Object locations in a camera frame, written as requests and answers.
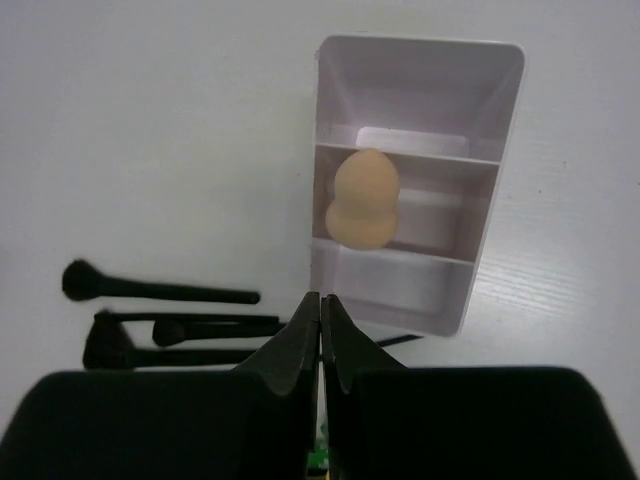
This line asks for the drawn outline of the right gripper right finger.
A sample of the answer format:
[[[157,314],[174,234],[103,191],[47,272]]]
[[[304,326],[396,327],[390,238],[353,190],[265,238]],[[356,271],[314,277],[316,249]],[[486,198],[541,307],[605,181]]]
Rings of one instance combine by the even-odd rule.
[[[410,368],[321,303],[334,479],[632,479],[600,394],[560,367]]]

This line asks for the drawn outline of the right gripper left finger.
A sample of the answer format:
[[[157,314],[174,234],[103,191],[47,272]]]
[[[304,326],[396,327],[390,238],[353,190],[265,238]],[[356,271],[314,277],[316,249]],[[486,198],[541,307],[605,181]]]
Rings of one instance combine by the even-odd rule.
[[[320,296],[227,371],[58,372],[19,404],[5,479],[302,479],[313,449]]]

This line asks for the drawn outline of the green tube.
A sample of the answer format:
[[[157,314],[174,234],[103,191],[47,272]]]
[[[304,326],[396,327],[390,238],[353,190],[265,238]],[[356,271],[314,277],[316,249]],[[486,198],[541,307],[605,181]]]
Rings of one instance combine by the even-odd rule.
[[[325,422],[316,432],[315,446],[308,456],[308,469],[324,471],[329,469],[328,429]]]

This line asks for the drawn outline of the thin black liner brush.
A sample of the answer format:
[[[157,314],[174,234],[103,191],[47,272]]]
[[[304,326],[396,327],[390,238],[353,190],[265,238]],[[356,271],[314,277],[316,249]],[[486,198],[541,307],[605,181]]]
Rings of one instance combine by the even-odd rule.
[[[421,339],[421,336],[402,335],[402,336],[396,336],[396,337],[392,337],[392,338],[377,340],[376,344],[381,348],[386,348],[386,347],[390,347],[390,346],[393,346],[393,345],[399,345],[399,344],[411,342],[411,341],[414,341],[414,340],[420,340],[420,339]]]

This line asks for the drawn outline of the black fan brush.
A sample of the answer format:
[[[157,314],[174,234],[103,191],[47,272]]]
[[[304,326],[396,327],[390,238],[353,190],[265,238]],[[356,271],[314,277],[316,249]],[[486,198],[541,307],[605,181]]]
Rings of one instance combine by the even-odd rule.
[[[151,367],[196,367],[238,365],[255,350],[137,348],[126,329],[115,320],[95,320],[82,357],[88,370],[134,370]]]

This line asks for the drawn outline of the medium black brush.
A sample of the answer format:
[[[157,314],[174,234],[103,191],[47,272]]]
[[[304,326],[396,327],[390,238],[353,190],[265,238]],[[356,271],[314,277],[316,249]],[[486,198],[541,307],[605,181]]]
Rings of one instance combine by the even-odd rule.
[[[100,310],[94,315],[96,320],[113,320],[116,322],[135,321],[173,321],[178,323],[237,323],[246,325],[272,325],[279,323],[278,316],[242,315],[242,314],[201,314],[176,312],[113,312]]]

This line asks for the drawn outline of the peach sponge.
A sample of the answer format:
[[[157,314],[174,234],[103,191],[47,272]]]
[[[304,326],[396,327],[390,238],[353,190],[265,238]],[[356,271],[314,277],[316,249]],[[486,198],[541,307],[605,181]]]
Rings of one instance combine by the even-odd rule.
[[[353,250],[377,250],[398,226],[400,179],[396,167],[378,150],[360,150],[337,169],[334,196],[326,215],[329,236]]]

